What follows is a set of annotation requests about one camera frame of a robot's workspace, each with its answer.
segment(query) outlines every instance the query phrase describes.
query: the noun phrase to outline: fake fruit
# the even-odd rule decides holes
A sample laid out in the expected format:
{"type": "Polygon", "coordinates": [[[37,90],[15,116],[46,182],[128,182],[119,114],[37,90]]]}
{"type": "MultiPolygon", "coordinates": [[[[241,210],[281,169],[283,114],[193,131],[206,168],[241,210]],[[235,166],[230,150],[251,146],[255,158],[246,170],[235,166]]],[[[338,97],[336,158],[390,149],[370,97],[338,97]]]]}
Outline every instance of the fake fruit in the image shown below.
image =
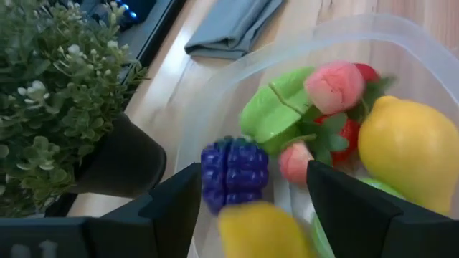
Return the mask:
{"type": "Polygon", "coordinates": [[[448,215],[459,174],[459,132],[427,105],[379,98],[359,133],[362,163],[407,200],[448,215]]]}
{"type": "Polygon", "coordinates": [[[202,198],[213,214],[226,205],[262,198],[268,155],[254,143],[227,136],[201,152],[202,198]]]}
{"type": "MultiPolygon", "coordinates": [[[[327,118],[330,118],[330,116],[324,115],[324,116],[317,118],[315,122],[318,123],[319,125],[322,125],[324,121],[326,121],[327,118]]],[[[337,134],[335,135],[338,135],[342,139],[346,140],[347,145],[345,146],[345,148],[342,148],[340,146],[341,150],[337,150],[339,148],[333,148],[335,147],[333,146],[333,144],[337,144],[337,143],[334,143],[332,140],[329,141],[329,143],[331,144],[328,144],[328,147],[329,147],[328,150],[331,152],[331,160],[332,160],[333,166],[335,166],[336,164],[342,161],[347,160],[351,156],[351,154],[357,149],[357,141],[359,138],[359,129],[360,129],[360,124],[358,124],[357,122],[349,118],[345,119],[345,122],[343,125],[341,126],[335,125],[335,126],[336,128],[338,128],[338,130],[336,131],[337,134]]],[[[326,143],[322,143],[322,144],[323,144],[322,148],[327,147],[326,143]]]]}
{"type": "Polygon", "coordinates": [[[225,207],[218,218],[226,258],[311,258],[297,221],[264,201],[225,207]]]}
{"type": "MultiPolygon", "coordinates": [[[[379,190],[385,191],[388,194],[396,196],[398,198],[403,199],[403,196],[400,195],[397,191],[395,191],[392,187],[376,180],[373,178],[360,178],[360,181],[373,186],[379,190]]],[[[325,231],[319,221],[317,214],[313,215],[312,225],[311,225],[311,238],[313,240],[314,246],[316,247],[316,251],[319,253],[320,258],[334,258],[335,255],[330,247],[330,243],[327,240],[327,236],[325,235],[325,231]]]]}
{"type": "Polygon", "coordinates": [[[325,64],[304,82],[313,104],[325,115],[355,106],[364,92],[364,86],[359,69],[346,61],[325,64]]]}
{"type": "Polygon", "coordinates": [[[283,177],[291,183],[306,184],[308,162],[313,156],[303,141],[288,146],[279,156],[279,168],[283,177]]]}
{"type": "MultiPolygon", "coordinates": [[[[313,71],[314,67],[303,67],[285,73],[268,85],[260,87],[240,114],[242,134],[250,136],[258,144],[263,144],[298,122],[312,106],[307,92],[303,89],[303,81],[313,71]]],[[[276,144],[284,143],[279,140],[270,143],[270,150],[273,152],[279,149],[276,144]]]]}
{"type": "Polygon", "coordinates": [[[354,63],[354,65],[359,69],[365,82],[376,82],[380,79],[378,72],[373,67],[362,63],[354,63]]]}

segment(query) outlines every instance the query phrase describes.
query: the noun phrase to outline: purple grape cluster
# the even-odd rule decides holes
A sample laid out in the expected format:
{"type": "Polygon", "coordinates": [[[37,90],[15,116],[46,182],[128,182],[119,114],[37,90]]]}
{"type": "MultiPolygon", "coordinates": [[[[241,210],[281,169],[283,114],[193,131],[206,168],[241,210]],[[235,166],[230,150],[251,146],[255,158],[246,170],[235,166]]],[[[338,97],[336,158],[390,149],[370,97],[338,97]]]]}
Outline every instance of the purple grape cluster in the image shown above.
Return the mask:
{"type": "Polygon", "coordinates": [[[226,205],[262,198],[268,155],[244,138],[224,137],[201,152],[202,198],[213,214],[226,205]]]}

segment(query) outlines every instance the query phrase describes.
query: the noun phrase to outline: peach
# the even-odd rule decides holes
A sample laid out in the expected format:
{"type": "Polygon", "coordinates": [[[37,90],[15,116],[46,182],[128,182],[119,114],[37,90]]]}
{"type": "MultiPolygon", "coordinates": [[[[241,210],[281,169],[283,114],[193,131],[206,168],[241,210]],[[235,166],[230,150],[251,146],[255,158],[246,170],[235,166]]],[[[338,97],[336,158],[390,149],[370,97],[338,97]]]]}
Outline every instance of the peach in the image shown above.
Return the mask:
{"type": "Polygon", "coordinates": [[[280,172],[291,183],[306,184],[308,162],[313,156],[303,141],[287,147],[279,156],[280,172]]]}
{"type": "Polygon", "coordinates": [[[324,115],[331,115],[357,104],[364,92],[365,82],[354,64],[335,61],[319,67],[303,86],[312,103],[324,115]]]}

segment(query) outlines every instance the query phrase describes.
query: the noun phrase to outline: artificial plant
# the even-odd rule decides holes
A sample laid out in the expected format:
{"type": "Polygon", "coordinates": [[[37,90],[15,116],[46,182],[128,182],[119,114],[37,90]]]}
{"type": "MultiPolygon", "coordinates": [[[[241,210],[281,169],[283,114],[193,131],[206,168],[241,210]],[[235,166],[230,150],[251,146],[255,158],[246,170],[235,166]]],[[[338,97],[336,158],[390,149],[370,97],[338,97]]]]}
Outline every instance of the artificial plant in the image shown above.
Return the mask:
{"type": "Polygon", "coordinates": [[[143,78],[116,41],[124,9],[106,8],[109,24],[71,2],[0,4],[1,217],[43,212],[69,189],[143,78]]]}

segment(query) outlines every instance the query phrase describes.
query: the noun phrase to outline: black plant pot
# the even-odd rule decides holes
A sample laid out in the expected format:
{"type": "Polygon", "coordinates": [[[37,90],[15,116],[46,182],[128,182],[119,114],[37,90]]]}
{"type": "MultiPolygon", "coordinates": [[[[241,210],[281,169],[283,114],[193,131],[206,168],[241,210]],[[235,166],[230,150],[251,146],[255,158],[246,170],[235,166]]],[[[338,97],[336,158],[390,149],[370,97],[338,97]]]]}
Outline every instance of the black plant pot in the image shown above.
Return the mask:
{"type": "Polygon", "coordinates": [[[95,193],[134,198],[153,188],[166,169],[164,149],[124,113],[113,131],[75,169],[75,194],[95,193]]]}

